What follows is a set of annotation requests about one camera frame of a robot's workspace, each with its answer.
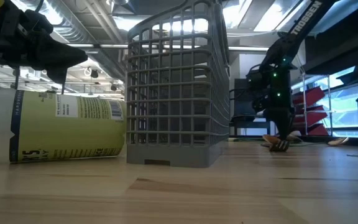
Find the gray plastic basket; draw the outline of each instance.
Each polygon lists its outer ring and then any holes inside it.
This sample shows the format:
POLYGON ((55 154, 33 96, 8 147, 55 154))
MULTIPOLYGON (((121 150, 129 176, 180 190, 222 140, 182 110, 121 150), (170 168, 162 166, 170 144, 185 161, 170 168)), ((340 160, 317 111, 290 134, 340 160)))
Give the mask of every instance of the gray plastic basket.
POLYGON ((209 167, 229 136, 222 5, 184 1, 137 24, 128 39, 127 162, 209 167))

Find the ceiling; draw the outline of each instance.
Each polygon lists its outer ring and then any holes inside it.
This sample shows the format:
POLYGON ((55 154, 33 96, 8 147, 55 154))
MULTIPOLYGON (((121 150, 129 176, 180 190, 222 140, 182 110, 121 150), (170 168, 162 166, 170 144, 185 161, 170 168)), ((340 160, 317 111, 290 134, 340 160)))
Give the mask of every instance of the ceiling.
MULTIPOLYGON (((21 9, 34 9, 39 0, 12 0, 21 9)), ((231 46, 269 47, 278 36, 276 31, 288 31, 310 0, 226 0, 222 1, 228 43, 231 46)), ((183 0, 130 0, 117 5, 111 0, 45 0, 41 13, 54 25, 52 37, 60 42, 85 44, 123 44, 127 31, 144 19, 181 4, 183 0)), ((323 32, 358 9, 358 1, 342 0, 316 26, 313 34, 323 32)), ((125 50, 87 50, 89 60, 68 71, 68 82, 99 82, 99 85, 67 85, 73 93, 111 93, 111 85, 124 92, 125 50), (99 77, 91 78, 84 71, 97 70, 99 77)), ((0 81, 13 80, 10 68, 0 67, 0 81)), ((9 83, 0 83, 9 87, 9 83)), ((45 91, 48 83, 21 84, 26 90, 45 91)))

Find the can label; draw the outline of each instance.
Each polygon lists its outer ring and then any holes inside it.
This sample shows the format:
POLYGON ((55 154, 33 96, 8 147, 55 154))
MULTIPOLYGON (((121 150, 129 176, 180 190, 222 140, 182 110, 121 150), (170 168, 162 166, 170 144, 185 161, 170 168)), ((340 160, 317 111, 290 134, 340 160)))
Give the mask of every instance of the can label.
POLYGON ((118 101, 16 91, 11 162, 116 156, 126 125, 118 101))

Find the white bottle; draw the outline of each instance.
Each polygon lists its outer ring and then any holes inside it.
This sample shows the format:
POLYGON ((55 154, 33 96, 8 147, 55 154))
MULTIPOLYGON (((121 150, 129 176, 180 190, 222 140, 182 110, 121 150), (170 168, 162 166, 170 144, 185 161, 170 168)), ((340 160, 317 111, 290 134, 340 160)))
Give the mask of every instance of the white bottle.
POLYGON ((124 102, 0 90, 0 162, 116 156, 124 102))

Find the shelving unit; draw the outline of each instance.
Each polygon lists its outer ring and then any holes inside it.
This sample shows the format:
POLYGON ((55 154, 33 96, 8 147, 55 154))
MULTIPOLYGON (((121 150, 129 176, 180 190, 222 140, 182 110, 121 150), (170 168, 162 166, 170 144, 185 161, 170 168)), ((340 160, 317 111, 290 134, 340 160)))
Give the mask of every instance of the shelving unit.
POLYGON ((325 93, 320 87, 315 87, 306 90, 305 79, 308 75, 302 74, 304 91, 293 95, 293 104, 295 105, 295 120, 294 127, 298 128, 304 135, 333 135, 333 113, 331 106, 331 85, 329 75, 326 75, 328 80, 328 102, 329 110, 324 110, 322 105, 314 106, 319 100, 325 97, 325 93), (318 121, 323 120, 329 116, 330 128, 325 128, 323 124, 318 121))

